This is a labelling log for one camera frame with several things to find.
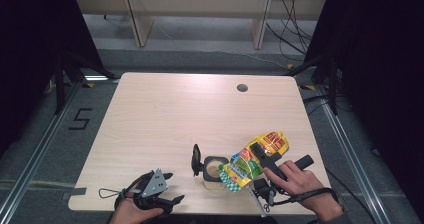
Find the gray floor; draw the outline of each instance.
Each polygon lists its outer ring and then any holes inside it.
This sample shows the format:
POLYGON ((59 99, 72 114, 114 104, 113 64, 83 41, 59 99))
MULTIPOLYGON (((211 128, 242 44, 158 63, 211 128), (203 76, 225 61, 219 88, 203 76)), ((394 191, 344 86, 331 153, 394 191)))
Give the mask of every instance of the gray floor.
MULTIPOLYGON (((302 59, 299 52, 282 45, 268 30, 261 50, 253 48, 250 27, 243 19, 157 18, 147 44, 137 48, 126 17, 85 16, 105 67, 116 74, 126 71, 226 73, 281 75, 287 64, 300 65, 281 55, 302 59)), ((279 20, 270 22, 277 32, 279 20)), ((315 22, 299 22, 304 31, 313 34, 315 22)), ((301 48, 295 35, 287 40, 301 48)), ((87 74, 96 74, 84 70, 87 74)), ((296 77, 299 85, 311 84, 309 69, 296 77)), ((105 223, 110 213, 73 212, 67 207, 69 193, 78 179, 91 144, 117 84, 95 82, 91 88, 80 88, 70 103, 64 120, 35 173, 10 223, 105 223), (74 117, 80 108, 90 108, 83 118, 90 119, 85 130, 72 130, 82 123, 74 117)), ((301 90, 304 98, 317 95, 314 90, 301 90)), ((384 162, 370 152, 370 143, 354 112, 343 97, 337 98, 338 118, 376 189, 391 223, 420 223, 384 162)), ((9 193, 32 152, 53 118, 55 92, 47 93, 21 139, 0 160, 0 199, 9 193)), ((346 160, 319 100, 310 103, 309 114, 325 166, 340 179, 362 203, 364 195, 346 160)), ((353 223, 373 223, 359 202, 331 175, 332 187, 342 196, 353 223)), ((311 216, 284 216, 279 223, 307 223, 311 216)))

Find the light wood tabletop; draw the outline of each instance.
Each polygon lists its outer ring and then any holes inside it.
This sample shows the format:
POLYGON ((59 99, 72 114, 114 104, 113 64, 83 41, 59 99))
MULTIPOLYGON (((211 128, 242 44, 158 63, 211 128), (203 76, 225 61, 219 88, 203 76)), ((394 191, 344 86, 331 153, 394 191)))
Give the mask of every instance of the light wood tabletop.
MULTIPOLYGON (((69 207, 113 211, 115 197, 100 198, 100 188, 120 191, 140 175, 160 168, 174 174, 160 197, 185 195, 173 213, 260 214, 246 188, 236 193, 206 189, 202 174, 193 176, 191 156, 198 144, 202 162, 206 156, 230 159, 255 136, 270 131, 282 131, 290 143, 277 164, 309 154, 315 163, 307 169, 330 187, 292 77, 126 73, 76 184, 86 193, 71 196, 69 207), (239 91, 240 84, 247 91, 239 91)), ((286 198, 278 196, 276 201, 286 198)), ((295 203, 272 207, 269 214, 312 212, 295 203)))

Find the black wrist strap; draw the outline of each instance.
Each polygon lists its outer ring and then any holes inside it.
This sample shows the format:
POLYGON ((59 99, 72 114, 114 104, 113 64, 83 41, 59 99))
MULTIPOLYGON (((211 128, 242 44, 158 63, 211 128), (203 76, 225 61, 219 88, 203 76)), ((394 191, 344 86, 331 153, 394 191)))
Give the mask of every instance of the black wrist strap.
POLYGON ((309 192, 305 192, 305 193, 302 193, 302 194, 299 194, 299 195, 296 195, 296 196, 292 196, 285 201, 274 202, 274 206, 275 205, 282 205, 282 204, 286 204, 286 203, 301 202, 301 201, 304 201, 304 200, 306 200, 310 197, 321 195, 321 194, 324 194, 324 193, 330 193, 331 196, 334 198, 334 200, 337 203, 339 203, 339 198, 337 197, 336 192, 331 188, 324 187, 324 188, 317 189, 317 190, 314 190, 314 191, 309 191, 309 192))

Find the snack bag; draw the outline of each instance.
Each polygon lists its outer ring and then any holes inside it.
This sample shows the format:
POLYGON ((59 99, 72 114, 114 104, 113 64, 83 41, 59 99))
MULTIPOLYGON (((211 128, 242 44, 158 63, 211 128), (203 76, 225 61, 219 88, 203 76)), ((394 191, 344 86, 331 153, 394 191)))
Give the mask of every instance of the snack bag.
POLYGON ((259 159, 250 149, 254 143, 260 144, 267 156, 272 156, 276 152, 283 155, 289 149, 289 143, 281 131, 264 133, 255 137, 240 152, 234 154, 228 164, 220 166, 220 178, 233 192, 239 191, 263 173, 259 159))

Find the wooden table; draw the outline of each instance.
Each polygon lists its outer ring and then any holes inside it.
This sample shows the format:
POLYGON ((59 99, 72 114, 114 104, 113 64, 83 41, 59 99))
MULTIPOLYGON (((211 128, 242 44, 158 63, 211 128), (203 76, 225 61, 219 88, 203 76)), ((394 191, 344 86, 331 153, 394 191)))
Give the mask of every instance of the wooden table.
MULTIPOLYGON (((115 198, 101 199, 100 188, 119 191, 141 174, 161 168, 174 174, 161 197, 185 195, 173 213, 259 215, 246 188, 237 193, 208 190, 201 174, 193 177, 192 150, 199 145, 202 161, 206 156, 230 158, 256 135, 275 130, 283 131, 290 143, 278 163, 309 154, 315 161, 309 169, 330 186, 292 77, 126 73, 76 184, 87 188, 86 193, 72 196, 69 207, 112 211, 115 198), (239 84, 248 90, 239 91, 239 84)), ((286 204, 269 214, 312 212, 286 204)))

